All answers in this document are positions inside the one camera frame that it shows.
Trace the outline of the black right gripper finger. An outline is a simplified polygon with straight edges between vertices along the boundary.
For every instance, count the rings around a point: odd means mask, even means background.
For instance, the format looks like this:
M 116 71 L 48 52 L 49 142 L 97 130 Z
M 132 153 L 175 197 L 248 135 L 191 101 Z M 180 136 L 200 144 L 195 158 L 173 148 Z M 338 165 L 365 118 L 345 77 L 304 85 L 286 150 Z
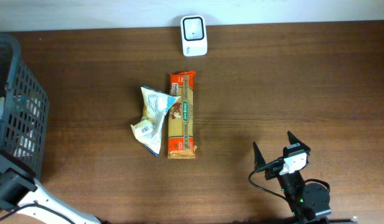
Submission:
M 266 165 L 266 162 L 255 141 L 253 141 L 253 151 L 255 157 L 255 170 L 261 170 Z
M 305 152 L 311 151 L 311 148 L 309 146 L 307 146 L 306 144 L 304 144 L 297 137 L 295 137 L 295 135 L 292 132 L 288 131 L 287 135 L 288 135 L 290 145 L 297 145 L 298 144 L 298 147 L 303 149 Z

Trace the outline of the orange spaghetti packet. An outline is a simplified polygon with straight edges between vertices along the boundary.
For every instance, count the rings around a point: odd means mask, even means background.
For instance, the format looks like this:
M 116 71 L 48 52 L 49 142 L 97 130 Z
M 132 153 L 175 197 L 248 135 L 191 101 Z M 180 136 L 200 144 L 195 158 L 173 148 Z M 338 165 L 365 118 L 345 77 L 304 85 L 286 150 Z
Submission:
M 176 102 L 168 112 L 169 159 L 195 159 L 194 77 L 196 72 L 170 74 L 170 95 Z

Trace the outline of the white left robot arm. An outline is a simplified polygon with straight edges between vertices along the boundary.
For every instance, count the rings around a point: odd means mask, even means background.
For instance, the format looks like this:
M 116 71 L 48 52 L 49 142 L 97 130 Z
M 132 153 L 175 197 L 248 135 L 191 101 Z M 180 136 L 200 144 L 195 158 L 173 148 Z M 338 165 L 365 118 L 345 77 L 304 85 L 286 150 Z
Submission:
M 98 217 L 81 212 L 50 193 L 35 173 L 14 156 L 0 151 L 0 222 L 19 213 L 44 223 L 99 224 Z

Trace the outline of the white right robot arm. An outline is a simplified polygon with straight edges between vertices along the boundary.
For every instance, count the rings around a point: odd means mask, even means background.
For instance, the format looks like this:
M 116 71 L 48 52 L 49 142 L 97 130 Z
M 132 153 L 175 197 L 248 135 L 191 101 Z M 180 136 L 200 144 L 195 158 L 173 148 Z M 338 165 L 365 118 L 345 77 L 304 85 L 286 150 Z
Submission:
M 255 168 L 248 176 L 249 183 L 264 192 L 285 200 L 292 212 L 291 223 L 329 223 L 331 214 L 330 185 L 318 179 L 303 179 L 300 170 L 308 164 L 311 148 L 295 135 L 287 132 L 289 145 L 283 148 L 283 155 L 272 162 L 265 162 L 257 143 L 253 143 Z M 277 179 L 282 194 L 259 186 L 252 176 L 264 172 L 265 179 Z

